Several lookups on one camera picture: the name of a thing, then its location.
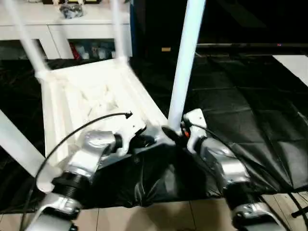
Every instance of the black backdrop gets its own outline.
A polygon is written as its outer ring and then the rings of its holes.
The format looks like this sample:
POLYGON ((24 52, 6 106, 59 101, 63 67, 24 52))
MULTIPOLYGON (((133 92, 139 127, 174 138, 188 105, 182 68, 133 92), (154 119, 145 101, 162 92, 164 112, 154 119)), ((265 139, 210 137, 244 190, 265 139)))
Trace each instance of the black backdrop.
MULTIPOLYGON (((49 61, 49 66, 82 63, 55 60, 49 61)), ((167 115, 176 60, 131 59, 130 64, 167 115)), ((254 190, 307 190, 308 87, 269 56, 197 58, 192 71, 185 112, 203 110, 208 127, 245 163, 254 190)), ((3 61, 0 87, 0 109, 44 153, 40 86, 30 63, 3 61)), ((20 212, 33 178, 4 150, 0 158, 0 210, 20 212)), ((220 196, 215 179, 204 175, 190 156, 179 150, 162 148, 137 158, 100 170, 86 207, 130 207, 220 196)), ((34 194, 32 209, 42 196, 34 194)))
MULTIPOLYGON (((187 0, 131 3, 134 56, 155 57, 171 48, 168 55, 177 57, 187 0)), ((230 45, 236 52, 255 47, 264 54, 307 54, 307 7, 302 0, 207 0, 198 43, 211 44, 212 52, 230 45)))

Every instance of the white pipe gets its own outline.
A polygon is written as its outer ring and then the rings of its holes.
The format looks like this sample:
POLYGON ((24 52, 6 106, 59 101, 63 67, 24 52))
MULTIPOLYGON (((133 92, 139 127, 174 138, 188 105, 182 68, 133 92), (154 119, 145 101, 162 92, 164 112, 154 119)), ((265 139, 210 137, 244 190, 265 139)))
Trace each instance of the white pipe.
POLYGON ((28 55, 29 60, 32 63, 35 72, 37 73, 39 71, 47 70, 38 47, 34 44, 33 40, 30 38, 28 32, 26 31, 24 24, 22 23, 16 2, 14 0, 4 0, 4 3, 7 11, 15 23, 16 29, 20 35, 20 41, 28 55))
MULTIPOLYGON (((33 177, 44 161, 43 155, 1 110, 0 146, 33 177)), ((38 188, 43 192, 50 192, 53 189, 51 181, 60 173, 59 171, 58 168, 46 164, 38 178, 38 188)))
POLYGON ((180 130, 206 0, 188 0, 169 109, 168 125, 180 130))
POLYGON ((111 11, 115 33, 115 54, 117 58, 126 60, 122 33, 123 25, 121 23, 122 19, 120 15, 119 0, 111 0, 111 11))

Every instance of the black cable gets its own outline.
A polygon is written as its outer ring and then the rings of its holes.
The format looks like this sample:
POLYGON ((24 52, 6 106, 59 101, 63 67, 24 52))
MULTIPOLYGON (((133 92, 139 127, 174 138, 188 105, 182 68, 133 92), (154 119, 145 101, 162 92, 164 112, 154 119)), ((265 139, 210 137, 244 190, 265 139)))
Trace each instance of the black cable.
POLYGON ((101 116, 97 119, 94 119, 82 126, 80 126, 79 128, 77 128, 76 130, 72 131, 71 133, 69 133, 66 137, 64 137, 54 148, 53 150, 49 153, 49 155, 45 158, 45 160, 43 161, 43 163, 41 164, 41 166, 38 168, 38 171, 34 177, 34 181, 33 181, 33 184, 29 190, 29 193, 28 193, 28 196, 27 196, 27 199, 26 199, 26 203, 25 203, 25 206, 24 206, 24 209, 23 209, 23 215, 21 217, 21 221, 20 221, 20 226, 19 226, 19 231, 23 231, 23 226, 24 226, 24 221, 25 221, 25 218, 26 218, 26 212, 28 210, 28 207, 29 207, 29 203, 30 203, 30 200, 31 200, 31 196, 32 196, 32 193, 34 191, 34 188, 37 184, 37 181, 38 181, 38 177, 39 177, 39 174, 41 173, 41 171, 43 170, 44 166, 46 165, 47 161, 49 160, 49 158, 55 153, 55 151, 67 140, 69 139, 71 136, 73 136, 75 133, 79 132, 80 130, 82 130, 83 128, 89 126, 90 124, 93 124, 99 120, 102 120, 102 119, 106 119, 106 118, 109 118, 109 117, 113 117, 113 116, 123 116, 125 115, 127 118, 129 116, 131 116, 131 113, 113 113, 113 114, 109 114, 109 115, 104 115, 104 116, 101 116))
MULTIPOLYGON (((226 145, 230 150, 232 150, 230 148, 230 146, 224 142, 216 133, 212 132, 211 130, 207 129, 206 127, 203 127, 201 125, 198 125, 198 124, 191 124, 192 126, 195 126, 195 127, 198 127, 198 128, 202 128, 203 130, 205 130, 206 132, 210 133, 214 138, 217 138, 220 142, 222 142, 224 145, 226 145)), ((258 163, 255 163, 257 164, 258 166, 261 166, 264 170, 266 170, 266 168, 258 163)), ((280 182, 279 180, 277 180, 272 174, 269 173, 269 175, 275 179, 278 183, 280 182)), ((298 210, 301 210, 302 211, 302 206, 299 204, 299 202, 296 200, 296 198, 291 194, 291 193, 288 193, 288 195, 290 196, 290 198, 293 200, 293 202, 295 203, 295 205, 297 206, 298 210)), ((307 218, 307 215, 306 214, 303 214, 303 219, 304 219, 304 222, 305 222, 305 225, 306 225, 306 228, 308 230, 308 218, 307 218)))

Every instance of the metal bracket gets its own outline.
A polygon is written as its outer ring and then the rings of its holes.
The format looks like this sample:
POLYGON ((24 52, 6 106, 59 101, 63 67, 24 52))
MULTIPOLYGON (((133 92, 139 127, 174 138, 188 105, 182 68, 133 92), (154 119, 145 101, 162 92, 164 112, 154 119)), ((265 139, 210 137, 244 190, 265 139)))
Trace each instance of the metal bracket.
MULTIPOLYGON (((186 113, 183 116, 183 118, 184 118, 184 121, 188 121, 191 124, 200 125, 206 128, 205 118, 203 116, 202 110, 199 108, 186 113)), ((192 154, 196 154, 196 151, 194 150, 194 146, 200 138, 206 137, 206 131, 202 128, 191 126, 190 132, 191 134, 187 142, 187 150, 192 154)))
POLYGON ((118 148, 116 153, 112 153, 109 156, 102 156, 98 169, 114 164, 122 159, 125 159, 130 156, 127 154, 129 149, 129 143, 131 139, 136 135, 137 132, 145 129, 146 124, 144 121, 137 115, 132 114, 127 120, 124 126, 117 131, 122 138, 122 147, 118 148))
POLYGON ((285 231, 285 228, 283 227, 281 222, 270 211, 269 207, 263 202, 253 203, 253 204, 244 204, 244 205, 237 206, 232 211, 232 217, 234 218, 236 216, 242 216, 245 219, 258 218, 260 216, 270 216, 277 223, 276 226, 273 226, 275 228, 275 231, 285 231))
POLYGON ((41 214, 26 231, 76 231, 76 226, 70 221, 41 214))
POLYGON ((79 213, 81 211, 81 203, 78 201, 63 197, 61 195, 58 195, 56 193, 50 193, 45 196, 43 201, 41 202, 39 209, 35 213, 33 219, 31 220, 30 225, 26 229, 27 231, 33 231, 37 230, 37 220, 39 220, 39 217, 43 214, 43 211, 46 208, 53 208, 55 210, 61 211, 66 214, 73 214, 73 213, 79 213))

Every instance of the white shelf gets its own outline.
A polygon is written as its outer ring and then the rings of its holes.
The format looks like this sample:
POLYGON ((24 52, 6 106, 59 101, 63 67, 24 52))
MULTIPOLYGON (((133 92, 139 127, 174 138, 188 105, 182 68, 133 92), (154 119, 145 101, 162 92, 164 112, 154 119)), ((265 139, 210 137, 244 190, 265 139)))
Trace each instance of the white shelf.
MULTIPOLYGON (((64 19, 59 6, 29 3, 16 0, 19 12, 26 25, 80 25, 80 24, 111 24, 112 14, 108 3, 86 4, 85 15, 80 18, 64 19)), ((129 3, 121 5, 122 23, 129 24, 129 3)), ((0 3, 0 26, 12 26, 12 18, 0 3)))

